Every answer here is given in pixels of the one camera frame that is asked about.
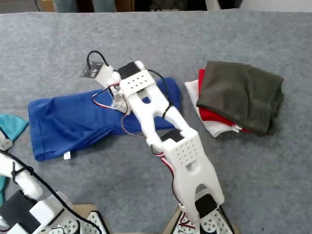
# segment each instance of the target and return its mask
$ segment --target folded cloth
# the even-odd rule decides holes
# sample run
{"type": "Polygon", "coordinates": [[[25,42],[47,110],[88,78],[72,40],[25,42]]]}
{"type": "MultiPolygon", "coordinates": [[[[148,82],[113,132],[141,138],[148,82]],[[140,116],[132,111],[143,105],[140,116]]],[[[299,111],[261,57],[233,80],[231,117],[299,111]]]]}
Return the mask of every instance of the folded cloth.
{"type": "Polygon", "coordinates": [[[25,130],[28,122],[15,115],[0,114],[1,131],[11,141],[16,140],[19,135],[25,130]]]}
{"type": "MultiPolygon", "coordinates": [[[[201,92],[201,86],[202,86],[204,76],[205,76],[205,69],[200,69],[198,72],[198,91],[199,91],[199,93],[201,92]]],[[[221,115],[218,115],[217,113],[215,113],[211,110],[205,109],[203,107],[199,107],[198,109],[199,109],[200,118],[204,121],[207,121],[207,120],[218,121],[221,123],[225,123],[229,126],[237,126],[236,123],[226,119],[225,117],[223,117],[221,115]]]]}
{"type": "MultiPolygon", "coordinates": [[[[187,92],[189,93],[192,105],[195,108],[197,115],[200,117],[198,107],[196,107],[196,102],[198,99],[198,80],[185,82],[184,85],[187,89],[187,92]]],[[[204,124],[205,128],[213,137],[217,137],[223,132],[236,131],[236,128],[234,126],[230,126],[222,122],[210,121],[210,120],[208,121],[201,120],[201,121],[204,124]]]]}
{"type": "Polygon", "coordinates": [[[250,65],[209,61],[197,107],[211,110],[258,135],[275,133],[283,78],[250,65]]]}
{"type": "MultiPolygon", "coordinates": [[[[173,78],[166,78],[168,98],[180,109],[181,92],[173,78]]],[[[157,86],[165,92],[161,80],[157,86]]],[[[43,161],[63,155],[68,151],[84,149],[109,135],[125,134],[121,127],[123,113],[96,106],[91,97],[100,90],[63,97],[35,100],[28,105],[30,136],[35,160],[43,161]]],[[[97,96],[97,101],[109,105],[112,98],[108,91],[97,96]]],[[[140,132],[141,125],[131,113],[124,119],[128,132],[140,132]]],[[[155,117],[155,127],[173,128],[173,125],[155,117]]]]}

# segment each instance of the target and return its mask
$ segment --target metal bracket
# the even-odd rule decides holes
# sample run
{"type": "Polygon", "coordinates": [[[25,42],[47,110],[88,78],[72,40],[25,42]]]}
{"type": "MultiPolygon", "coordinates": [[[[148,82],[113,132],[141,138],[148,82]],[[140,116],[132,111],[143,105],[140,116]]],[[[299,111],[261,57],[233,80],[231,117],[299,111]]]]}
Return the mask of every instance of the metal bracket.
{"type": "Polygon", "coordinates": [[[103,66],[103,62],[91,61],[90,65],[91,65],[91,70],[89,69],[88,65],[86,64],[86,66],[84,67],[84,69],[80,73],[81,77],[94,79],[97,76],[98,72],[101,70],[101,67],[103,66]]]}

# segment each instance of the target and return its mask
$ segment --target white robotic arm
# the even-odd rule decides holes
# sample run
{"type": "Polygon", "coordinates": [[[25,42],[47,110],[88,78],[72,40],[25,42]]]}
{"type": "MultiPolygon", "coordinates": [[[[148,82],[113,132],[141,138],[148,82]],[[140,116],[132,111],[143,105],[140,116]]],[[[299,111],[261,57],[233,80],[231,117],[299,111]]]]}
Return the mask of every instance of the white robotic arm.
{"type": "Polygon", "coordinates": [[[147,144],[162,152],[159,155],[173,170],[174,193],[189,220],[198,225],[201,218],[218,209],[224,196],[198,132],[187,124],[176,107],[170,106],[143,63],[131,62],[117,71],[103,65],[95,80],[104,87],[119,83],[119,90],[113,90],[113,107],[120,106],[119,110],[127,111],[127,114],[133,111],[147,144]],[[150,102],[143,102],[144,97],[150,102]],[[175,130],[159,137],[155,130],[155,116],[165,118],[175,130]]]}

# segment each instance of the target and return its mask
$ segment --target stack of folded clothes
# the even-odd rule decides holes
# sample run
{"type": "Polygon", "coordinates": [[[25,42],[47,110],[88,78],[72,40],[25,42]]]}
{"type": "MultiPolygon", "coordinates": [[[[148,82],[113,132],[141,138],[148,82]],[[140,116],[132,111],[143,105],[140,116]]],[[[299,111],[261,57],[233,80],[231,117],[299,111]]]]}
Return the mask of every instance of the stack of folded clothes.
{"type": "Polygon", "coordinates": [[[250,65],[209,61],[198,80],[186,82],[192,104],[206,129],[273,135],[284,95],[283,78],[250,65]]]}

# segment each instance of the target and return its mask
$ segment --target teal cloth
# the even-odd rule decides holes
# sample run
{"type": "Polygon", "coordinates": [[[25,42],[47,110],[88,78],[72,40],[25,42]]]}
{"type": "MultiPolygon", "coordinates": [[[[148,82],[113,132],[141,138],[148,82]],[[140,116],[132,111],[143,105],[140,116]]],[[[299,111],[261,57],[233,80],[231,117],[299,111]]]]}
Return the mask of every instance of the teal cloth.
{"type": "Polygon", "coordinates": [[[18,116],[0,114],[0,128],[11,141],[16,140],[27,125],[28,122],[18,116]]]}
{"type": "Polygon", "coordinates": [[[4,203],[4,186],[5,186],[5,176],[0,175],[0,206],[4,203]]]}

